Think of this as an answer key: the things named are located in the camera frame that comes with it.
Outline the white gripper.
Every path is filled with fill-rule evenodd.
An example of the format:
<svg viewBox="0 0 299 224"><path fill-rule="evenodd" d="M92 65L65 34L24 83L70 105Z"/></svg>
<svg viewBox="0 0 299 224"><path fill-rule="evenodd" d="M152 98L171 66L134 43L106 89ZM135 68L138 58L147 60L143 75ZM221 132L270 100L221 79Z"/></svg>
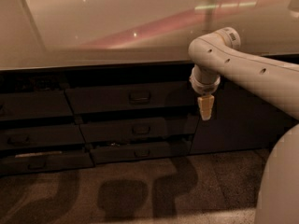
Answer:
<svg viewBox="0 0 299 224"><path fill-rule="evenodd" d="M215 97L212 95L221 82L221 76L200 66L195 66L190 75L193 90L198 93L197 103L203 121L211 119Z"/></svg>

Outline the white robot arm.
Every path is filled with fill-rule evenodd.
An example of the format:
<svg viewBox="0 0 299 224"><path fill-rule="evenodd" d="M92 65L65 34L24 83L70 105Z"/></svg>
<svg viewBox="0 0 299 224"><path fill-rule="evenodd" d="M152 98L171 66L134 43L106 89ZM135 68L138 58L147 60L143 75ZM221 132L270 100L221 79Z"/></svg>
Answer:
<svg viewBox="0 0 299 224"><path fill-rule="evenodd" d="M241 52L232 27L195 38L188 48L194 62L190 82L199 94L203 120L211 118L213 93L226 77L269 104L299 119L299 67ZM299 125L272 149L259 189L254 224L299 224Z"/></svg>

